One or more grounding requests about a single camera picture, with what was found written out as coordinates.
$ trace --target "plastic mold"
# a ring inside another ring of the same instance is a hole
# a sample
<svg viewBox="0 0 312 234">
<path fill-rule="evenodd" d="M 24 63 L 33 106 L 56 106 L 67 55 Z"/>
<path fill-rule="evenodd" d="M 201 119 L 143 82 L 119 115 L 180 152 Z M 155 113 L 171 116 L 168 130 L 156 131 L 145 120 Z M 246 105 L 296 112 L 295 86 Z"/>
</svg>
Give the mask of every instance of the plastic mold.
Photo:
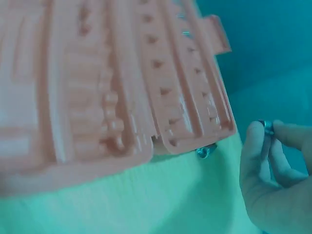
<svg viewBox="0 0 312 234">
<path fill-rule="evenodd" d="M 234 134 L 215 61 L 228 51 L 219 19 L 189 0 L 1 0 L 1 192 L 61 188 Z"/>
</svg>

